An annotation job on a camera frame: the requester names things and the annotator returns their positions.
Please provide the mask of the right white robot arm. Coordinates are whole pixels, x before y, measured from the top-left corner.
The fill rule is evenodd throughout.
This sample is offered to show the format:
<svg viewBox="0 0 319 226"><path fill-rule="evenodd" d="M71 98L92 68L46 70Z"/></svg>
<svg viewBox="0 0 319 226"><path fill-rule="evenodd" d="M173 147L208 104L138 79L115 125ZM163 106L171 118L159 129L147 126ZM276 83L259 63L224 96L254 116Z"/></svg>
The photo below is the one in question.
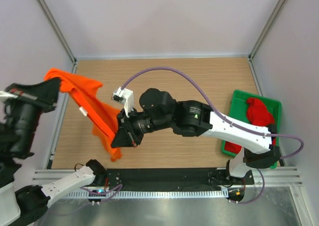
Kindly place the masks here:
<svg viewBox="0 0 319 226"><path fill-rule="evenodd" d="M139 99L138 112L127 106L129 91L113 95L113 100L124 104L118 113L118 130L112 148L137 147L146 133L171 128L183 137L212 137L240 145L242 149L226 163L225 180L238 183L251 169L267 169L280 159L280 149L273 144L271 127L254 126L227 118L209 105L195 100L176 101L166 91L147 89Z"/></svg>

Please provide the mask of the orange t shirt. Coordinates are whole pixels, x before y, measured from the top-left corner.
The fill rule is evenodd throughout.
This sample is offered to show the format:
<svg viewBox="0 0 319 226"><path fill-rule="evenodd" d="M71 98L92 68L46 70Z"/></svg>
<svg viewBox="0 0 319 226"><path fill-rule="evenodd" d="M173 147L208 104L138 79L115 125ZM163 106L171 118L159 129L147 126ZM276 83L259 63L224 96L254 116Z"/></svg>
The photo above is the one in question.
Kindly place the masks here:
<svg viewBox="0 0 319 226"><path fill-rule="evenodd" d="M93 123L92 134L99 137L110 156L110 160L115 162L121 159L123 155L121 149L111 147L119 129L117 115L120 110L98 99L97 92L103 83L56 68L50 69L44 77L45 80L52 78L60 79L60 92L68 93L84 115L91 120Z"/></svg>

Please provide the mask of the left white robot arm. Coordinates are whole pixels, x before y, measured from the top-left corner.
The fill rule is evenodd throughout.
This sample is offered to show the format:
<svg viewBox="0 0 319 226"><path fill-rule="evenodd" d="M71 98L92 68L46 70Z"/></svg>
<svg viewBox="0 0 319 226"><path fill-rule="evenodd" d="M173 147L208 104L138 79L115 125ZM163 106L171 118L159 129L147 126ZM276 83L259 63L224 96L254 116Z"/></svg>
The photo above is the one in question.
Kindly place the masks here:
<svg viewBox="0 0 319 226"><path fill-rule="evenodd" d="M46 185L14 190L14 174L21 168L15 158L25 160L30 151L41 114L54 111L61 80L57 77L35 85L13 83L0 93L5 122L0 125L0 224L27 226L68 193L84 186L100 186L107 171L97 160L65 178Z"/></svg>

